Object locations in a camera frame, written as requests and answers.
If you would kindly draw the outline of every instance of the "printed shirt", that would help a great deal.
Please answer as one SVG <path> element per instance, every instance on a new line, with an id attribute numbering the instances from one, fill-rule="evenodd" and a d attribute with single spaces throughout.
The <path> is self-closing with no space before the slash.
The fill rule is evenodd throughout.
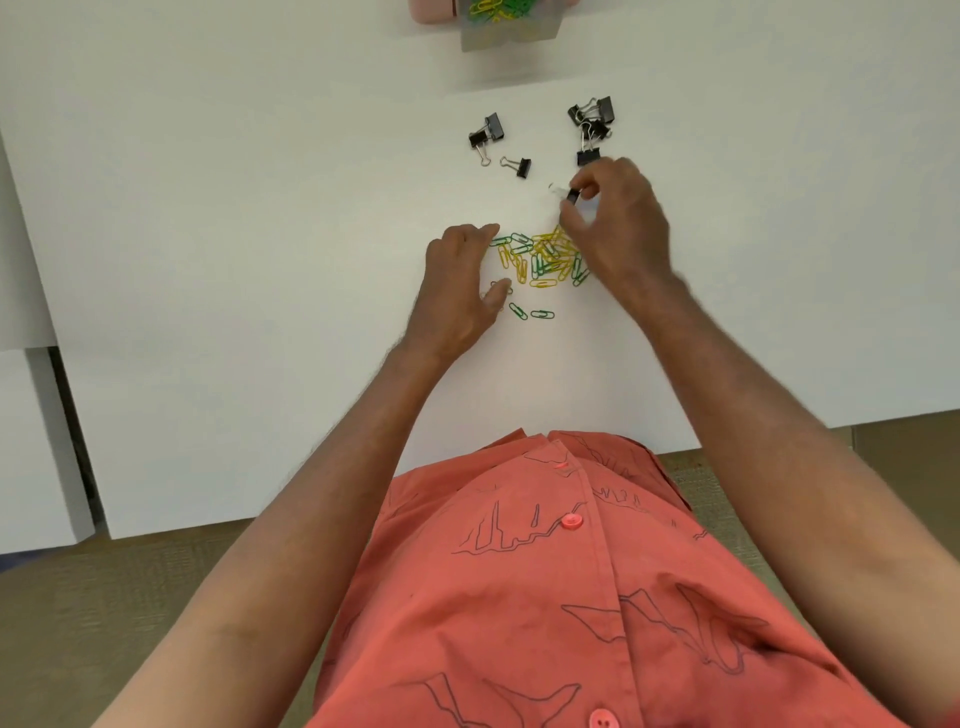
<path id="1" fill-rule="evenodd" d="M 901 726 L 653 454 L 522 431 L 391 484 L 309 728 Z"/>

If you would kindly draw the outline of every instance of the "person's left hand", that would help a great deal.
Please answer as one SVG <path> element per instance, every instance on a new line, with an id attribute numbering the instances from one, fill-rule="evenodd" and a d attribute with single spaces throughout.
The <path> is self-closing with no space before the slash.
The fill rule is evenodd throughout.
<path id="1" fill-rule="evenodd" d="M 499 225 L 448 228 L 426 249 L 426 273 L 402 343 L 448 367 L 493 326 L 511 280 L 480 297 L 480 262 Z"/>

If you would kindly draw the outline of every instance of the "floor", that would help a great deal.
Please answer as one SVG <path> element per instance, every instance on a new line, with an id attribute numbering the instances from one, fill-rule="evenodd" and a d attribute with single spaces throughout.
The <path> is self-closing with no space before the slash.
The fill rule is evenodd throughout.
<path id="1" fill-rule="evenodd" d="M 960 411 L 837 431 L 960 558 Z M 791 609 L 699 451 L 663 458 L 697 517 Z M 98 536 L 0 573 L 0 722 L 87 728 L 247 522 Z M 302 726 L 318 663 L 283 722 Z"/>

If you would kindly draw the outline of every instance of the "button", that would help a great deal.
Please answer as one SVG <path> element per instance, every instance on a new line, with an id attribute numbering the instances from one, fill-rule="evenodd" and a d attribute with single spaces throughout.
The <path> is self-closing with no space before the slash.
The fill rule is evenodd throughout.
<path id="1" fill-rule="evenodd" d="M 560 525 L 568 531 L 575 531 L 584 524 L 584 517 L 579 513 L 568 513 L 560 519 Z"/>
<path id="2" fill-rule="evenodd" d="M 620 721 L 606 708 L 597 708 L 590 714 L 588 728 L 620 728 Z"/>

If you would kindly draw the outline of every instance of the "white cabinet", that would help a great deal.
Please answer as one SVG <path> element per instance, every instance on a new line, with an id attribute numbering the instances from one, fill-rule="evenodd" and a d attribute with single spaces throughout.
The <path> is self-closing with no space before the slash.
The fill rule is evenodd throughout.
<path id="1" fill-rule="evenodd" d="M 0 352 L 51 347 L 55 343 L 34 252 L 0 138 Z"/>
<path id="2" fill-rule="evenodd" d="M 0 553 L 92 534 L 47 351 L 0 352 Z"/>

